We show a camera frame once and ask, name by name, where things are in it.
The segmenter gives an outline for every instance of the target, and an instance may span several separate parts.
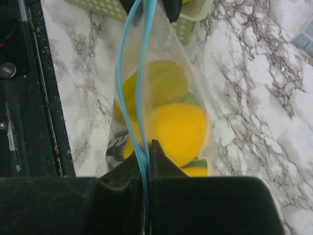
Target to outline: ziplock bag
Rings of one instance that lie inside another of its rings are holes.
[[[120,71],[125,107],[136,144],[145,152],[151,140],[158,140],[165,155],[187,175],[215,175],[211,162],[217,151],[198,80],[161,1],[156,3],[150,37],[144,44],[147,12],[144,6],[143,9],[143,16],[139,20],[136,17],[137,21],[129,28]],[[143,45],[146,45],[144,57]],[[114,168],[133,151],[116,95],[107,150],[109,168]]]

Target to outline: yellow object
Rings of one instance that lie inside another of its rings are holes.
[[[173,103],[157,107],[152,110],[147,123],[145,132],[149,140],[158,140],[165,155],[178,167],[195,159],[204,145],[208,123],[204,111],[196,105]],[[133,127],[136,136],[139,126],[135,124]],[[128,138],[123,150],[124,158],[129,157],[133,150]]]
[[[136,80],[137,72],[122,85],[126,109],[129,118],[132,120],[137,120],[135,107]],[[148,82],[150,87],[147,87],[147,89],[149,89],[152,108],[176,102],[188,92],[188,79],[184,74],[184,70],[172,60],[153,61],[149,66]],[[122,112],[116,101],[113,104],[113,111],[115,120],[125,125]]]
[[[206,177],[208,176],[207,168],[204,167],[190,167],[181,168],[181,170],[189,177]]]

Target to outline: gray marble vein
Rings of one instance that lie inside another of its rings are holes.
[[[42,0],[77,175],[107,172],[123,24]],[[220,175],[269,187],[288,235],[313,234],[313,62],[291,40],[312,0],[215,0],[185,47],[212,119]]]

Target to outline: basket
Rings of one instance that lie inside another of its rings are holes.
[[[118,0],[65,0],[98,14],[125,23],[127,14]],[[190,43],[198,24],[211,11],[213,0],[191,0],[183,4],[181,13],[172,26],[183,45]]]

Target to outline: white marble surface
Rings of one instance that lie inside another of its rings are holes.
[[[77,175],[107,171],[121,23],[42,0]],[[312,0],[216,0],[186,47],[201,78],[221,175],[269,187],[286,234],[313,234],[313,63],[290,43]]]

